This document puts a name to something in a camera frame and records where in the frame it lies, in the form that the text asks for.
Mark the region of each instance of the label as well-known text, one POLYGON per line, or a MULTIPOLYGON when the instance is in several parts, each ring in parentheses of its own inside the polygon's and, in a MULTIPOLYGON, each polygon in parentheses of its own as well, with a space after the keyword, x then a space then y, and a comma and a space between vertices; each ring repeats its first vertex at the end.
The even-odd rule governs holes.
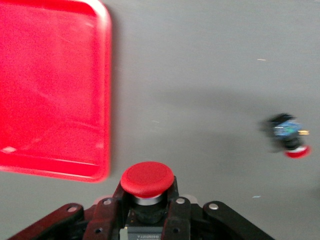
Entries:
POLYGON ((136 236, 136 240, 159 240, 160 234, 140 234, 136 236))

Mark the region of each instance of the gray table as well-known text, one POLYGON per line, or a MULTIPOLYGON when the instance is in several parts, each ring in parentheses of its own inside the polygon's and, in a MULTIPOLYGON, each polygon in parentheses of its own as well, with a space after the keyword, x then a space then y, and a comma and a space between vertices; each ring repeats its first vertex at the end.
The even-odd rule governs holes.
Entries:
POLYGON ((132 164, 172 168, 182 194, 225 202, 277 240, 320 238, 320 2, 106 0, 113 20, 112 170, 99 184, 0 172, 0 239, 132 164), (288 112, 313 153, 274 153, 259 123, 288 112))

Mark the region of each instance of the red push button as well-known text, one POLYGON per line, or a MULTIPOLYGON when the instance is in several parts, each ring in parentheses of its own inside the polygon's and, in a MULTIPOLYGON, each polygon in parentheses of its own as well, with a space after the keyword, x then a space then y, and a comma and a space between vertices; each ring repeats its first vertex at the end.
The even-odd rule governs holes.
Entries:
POLYGON ((166 191, 174 182, 174 173, 163 163, 145 161, 129 167, 120 184, 127 192, 139 198, 153 198, 166 191))
POLYGON ((296 150, 293 151, 285 151, 284 154, 292 159, 301 159, 308 156, 311 153, 310 146, 301 146, 298 147, 296 150))

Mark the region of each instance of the red plastic tray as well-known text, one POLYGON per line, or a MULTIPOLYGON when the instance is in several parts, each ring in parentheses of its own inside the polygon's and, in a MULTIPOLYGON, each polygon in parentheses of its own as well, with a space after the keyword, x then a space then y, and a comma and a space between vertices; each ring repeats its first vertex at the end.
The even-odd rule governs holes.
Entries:
POLYGON ((0 0, 0 170, 105 179, 110 72, 98 0, 0 0))

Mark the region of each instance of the bolt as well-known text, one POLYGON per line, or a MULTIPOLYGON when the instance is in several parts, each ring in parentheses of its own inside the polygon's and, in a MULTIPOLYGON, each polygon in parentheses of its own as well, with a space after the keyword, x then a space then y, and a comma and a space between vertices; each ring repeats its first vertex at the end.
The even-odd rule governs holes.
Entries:
POLYGON ((177 204, 184 204, 186 202, 186 200, 184 200, 183 198, 178 198, 175 202, 177 204))
POLYGON ((215 204, 215 203, 210 203, 210 204, 209 204, 209 208, 210 208, 211 210, 217 210, 219 207, 218 207, 218 205, 215 204))
POLYGON ((69 207, 68 209, 67 209, 67 211, 69 212, 69 213, 72 213, 72 212, 74 212, 75 210, 77 210, 78 208, 76 207, 76 206, 72 206, 72 207, 69 207))
POLYGON ((109 198, 109 199, 107 199, 107 200, 104 200, 104 201, 103 201, 103 204, 104 204, 104 205, 109 205, 109 204, 111 204, 111 199, 109 198))

